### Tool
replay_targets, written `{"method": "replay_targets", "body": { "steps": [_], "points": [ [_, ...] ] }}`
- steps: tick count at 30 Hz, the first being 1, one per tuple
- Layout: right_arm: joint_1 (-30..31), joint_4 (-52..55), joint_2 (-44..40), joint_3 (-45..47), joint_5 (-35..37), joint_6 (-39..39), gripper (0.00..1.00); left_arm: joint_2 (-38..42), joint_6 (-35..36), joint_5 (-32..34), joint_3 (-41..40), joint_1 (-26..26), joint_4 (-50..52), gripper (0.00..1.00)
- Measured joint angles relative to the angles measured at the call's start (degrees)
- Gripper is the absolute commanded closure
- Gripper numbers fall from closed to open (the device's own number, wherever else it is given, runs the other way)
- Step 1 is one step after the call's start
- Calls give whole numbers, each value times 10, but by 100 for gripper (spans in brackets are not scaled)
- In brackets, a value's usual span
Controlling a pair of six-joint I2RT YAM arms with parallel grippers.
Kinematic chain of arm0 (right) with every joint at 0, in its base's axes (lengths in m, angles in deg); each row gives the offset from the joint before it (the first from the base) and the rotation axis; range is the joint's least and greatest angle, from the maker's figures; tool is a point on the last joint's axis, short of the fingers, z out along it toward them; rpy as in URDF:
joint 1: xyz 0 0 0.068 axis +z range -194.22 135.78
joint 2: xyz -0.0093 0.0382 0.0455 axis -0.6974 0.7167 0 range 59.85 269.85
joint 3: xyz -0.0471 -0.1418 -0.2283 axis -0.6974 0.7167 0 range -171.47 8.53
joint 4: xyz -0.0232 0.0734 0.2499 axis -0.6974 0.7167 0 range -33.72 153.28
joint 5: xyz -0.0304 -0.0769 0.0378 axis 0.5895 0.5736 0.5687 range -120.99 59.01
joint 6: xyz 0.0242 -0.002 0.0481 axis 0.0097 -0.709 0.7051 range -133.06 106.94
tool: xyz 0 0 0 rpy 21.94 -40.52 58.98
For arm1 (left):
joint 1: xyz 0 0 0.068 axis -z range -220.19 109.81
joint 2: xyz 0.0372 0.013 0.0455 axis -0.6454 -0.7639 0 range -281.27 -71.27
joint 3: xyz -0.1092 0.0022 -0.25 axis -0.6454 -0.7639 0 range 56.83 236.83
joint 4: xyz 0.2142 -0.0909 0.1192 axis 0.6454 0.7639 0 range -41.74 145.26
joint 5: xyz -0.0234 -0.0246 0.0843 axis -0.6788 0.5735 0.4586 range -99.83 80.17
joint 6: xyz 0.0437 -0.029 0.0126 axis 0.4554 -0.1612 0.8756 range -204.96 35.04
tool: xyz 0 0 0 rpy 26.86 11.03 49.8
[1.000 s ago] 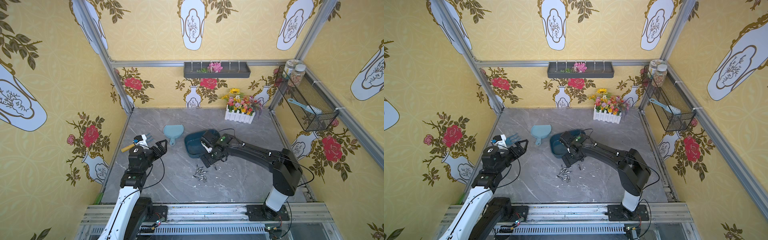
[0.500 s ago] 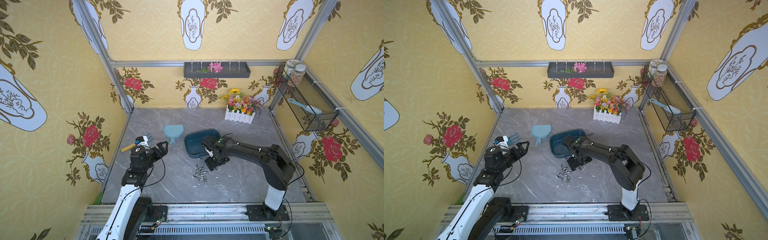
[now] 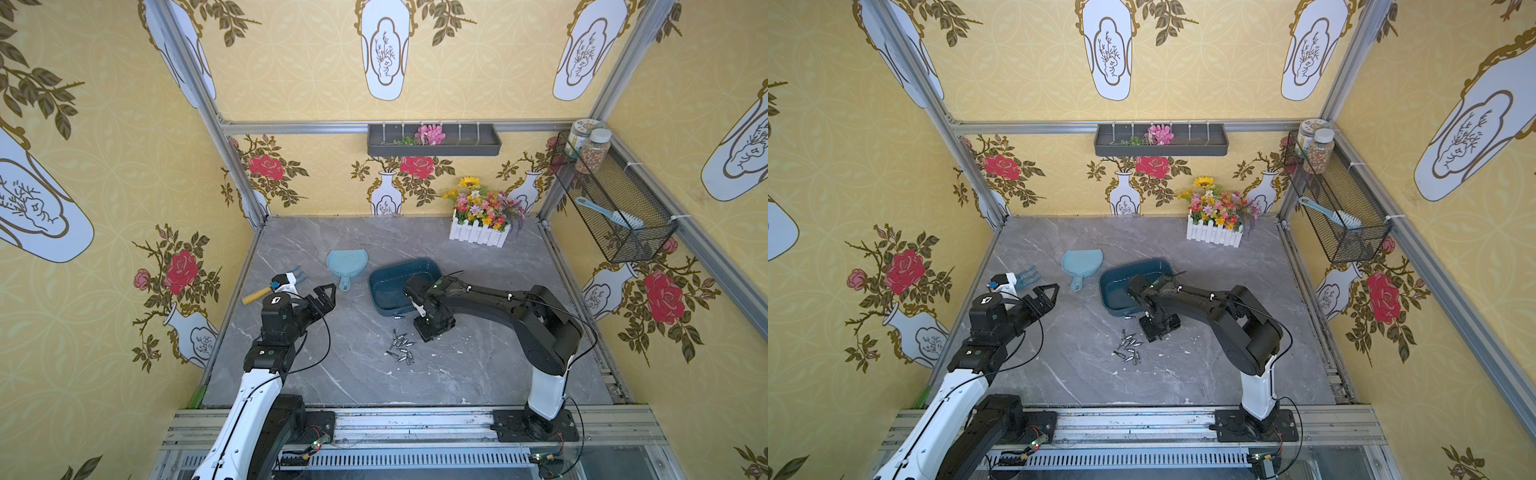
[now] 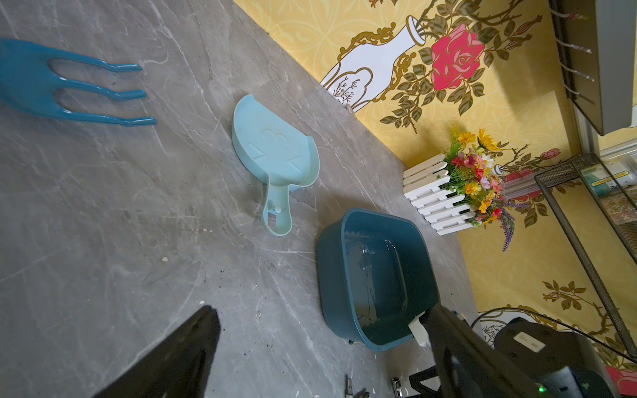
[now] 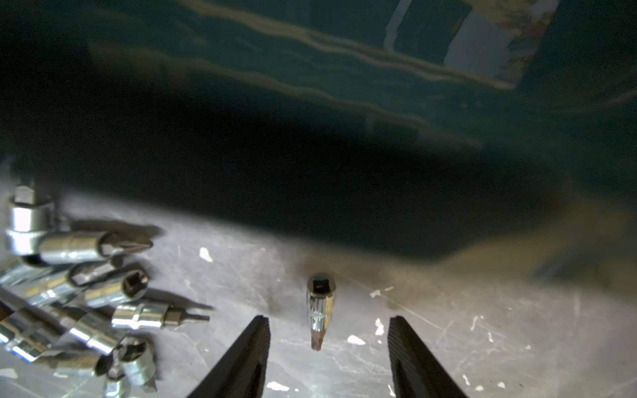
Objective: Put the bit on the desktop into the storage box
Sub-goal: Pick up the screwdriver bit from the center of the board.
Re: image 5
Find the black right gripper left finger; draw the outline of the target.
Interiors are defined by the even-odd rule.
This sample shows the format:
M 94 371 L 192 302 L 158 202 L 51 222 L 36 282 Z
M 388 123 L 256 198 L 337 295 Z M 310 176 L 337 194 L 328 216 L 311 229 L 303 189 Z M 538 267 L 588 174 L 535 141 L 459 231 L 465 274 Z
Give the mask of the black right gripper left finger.
M 260 398 L 270 352 L 270 323 L 255 316 L 188 398 Z

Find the chrome bit with brown tip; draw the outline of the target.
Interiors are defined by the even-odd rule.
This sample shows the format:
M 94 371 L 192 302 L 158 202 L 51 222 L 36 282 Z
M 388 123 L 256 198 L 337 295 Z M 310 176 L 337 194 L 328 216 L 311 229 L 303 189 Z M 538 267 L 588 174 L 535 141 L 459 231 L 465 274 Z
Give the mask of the chrome bit with brown tip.
M 311 348 L 320 351 L 325 334 L 332 321 L 336 284 L 331 275 L 312 275 L 307 284 L 308 318 L 311 330 Z

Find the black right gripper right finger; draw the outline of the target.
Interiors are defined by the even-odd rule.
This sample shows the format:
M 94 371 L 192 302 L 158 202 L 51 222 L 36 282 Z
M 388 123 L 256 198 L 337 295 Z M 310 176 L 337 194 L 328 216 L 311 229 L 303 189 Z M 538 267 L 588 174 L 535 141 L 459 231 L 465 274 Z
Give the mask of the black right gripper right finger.
M 388 353 L 397 397 L 467 398 L 402 316 L 390 319 Z

